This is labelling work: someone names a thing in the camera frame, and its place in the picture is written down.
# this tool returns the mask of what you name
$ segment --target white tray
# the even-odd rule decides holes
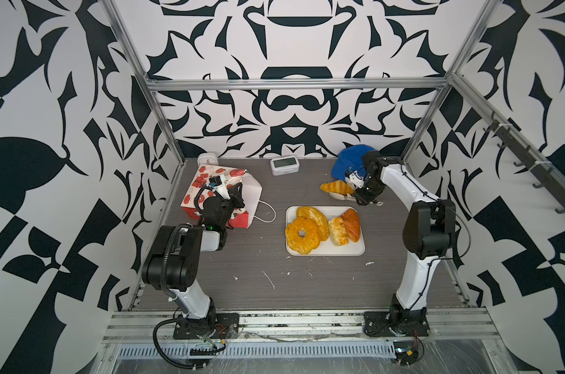
[[[292,223],[295,218],[297,218],[297,208],[298,206],[291,206],[286,210],[286,225]],[[347,209],[353,209],[350,206],[314,206],[317,210],[322,212],[327,220],[331,220],[334,217],[338,217],[347,211]],[[297,251],[293,251],[286,244],[286,251],[293,256],[359,256],[366,251],[366,244],[363,241],[363,233],[360,233],[359,241],[353,243],[349,240],[346,245],[339,245],[338,247],[332,243],[332,239],[329,237],[325,242],[321,242],[319,247],[309,252],[309,254],[300,254]]]

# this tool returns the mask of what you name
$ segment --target white alarm clock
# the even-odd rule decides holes
[[[284,156],[270,160],[273,175],[291,174],[299,171],[299,160],[295,156]]]

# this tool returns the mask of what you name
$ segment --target gift bag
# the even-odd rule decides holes
[[[245,207],[235,209],[233,211],[233,218],[229,221],[230,225],[234,228],[248,228],[253,222],[253,218],[256,214],[257,204],[261,197],[261,185],[245,169],[236,169],[217,165],[201,165],[195,173],[195,177],[185,194],[185,198],[182,200],[181,207],[190,218],[197,220],[199,218],[199,213],[195,208],[193,199],[199,192],[203,183],[208,184],[211,177],[224,174],[227,175],[227,179],[230,179],[227,182],[227,188],[233,187],[240,182],[243,183],[241,196],[245,203]],[[212,196],[215,196],[214,192],[205,190],[202,195],[199,196],[199,208],[203,209],[203,202],[205,199]]]

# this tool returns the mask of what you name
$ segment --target donut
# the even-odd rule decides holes
[[[297,217],[305,217],[314,221],[316,228],[318,229],[320,241],[325,242],[328,240],[328,237],[330,236],[330,232],[328,231],[328,220],[322,212],[313,206],[300,206],[297,208]]]
[[[305,236],[299,235],[300,231],[305,232]],[[285,230],[286,244],[293,251],[300,254],[308,254],[319,246],[318,228],[316,223],[309,218],[297,217],[290,223]]]

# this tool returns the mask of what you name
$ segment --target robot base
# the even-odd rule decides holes
[[[177,340],[197,339],[197,336],[212,332],[217,324],[236,329],[239,325],[239,315],[237,313],[217,314],[210,297],[208,314],[201,319],[181,318],[180,322],[176,324],[172,337]],[[213,338],[225,339],[227,334],[228,331],[225,331]]]
[[[392,295],[392,303],[388,312],[365,312],[366,325],[363,332],[371,338],[380,336],[428,336],[428,319],[426,308],[406,310]]]

